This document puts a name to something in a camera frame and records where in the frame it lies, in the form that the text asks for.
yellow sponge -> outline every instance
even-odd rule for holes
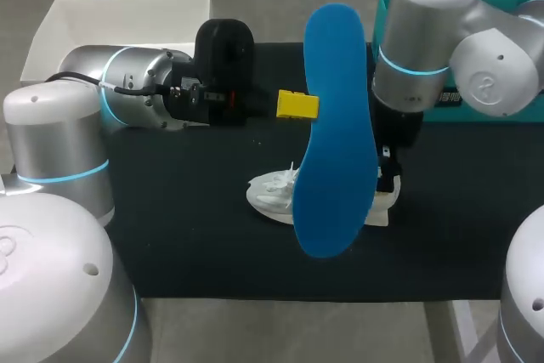
[[[314,95],[294,93],[281,89],[278,94],[278,118],[317,118],[320,99]]]

black work surface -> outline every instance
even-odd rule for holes
[[[264,88],[304,90],[300,45],[261,45]],[[425,124],[401,155],[389,227],[365,227],[332,259],[306,256],[292,227],[246,201],[254,176],[300,163],[309,124],[252,121],[108,140],[116,216],[109,228],[143,297],[357,302],[489,299],[507,248],[544,203],[544,127]]]

white box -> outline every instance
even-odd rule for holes
[[[210,0],[55,0],[32,40],[22,86],[58,72],[74,48],[110,44],[171,48],[193,55]]]

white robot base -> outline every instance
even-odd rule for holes
[[[42,193],[0,198],[0,361],[149,363],[150,328],[108,235]]]

shoe insole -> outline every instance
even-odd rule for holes
[[[320,98],[293,191],[293,223],[302,249],[333,257],[365,223],[377,185],[377,152],[366,85],[360,18],[343,4],[316,10],[304,33],[306,83]]]

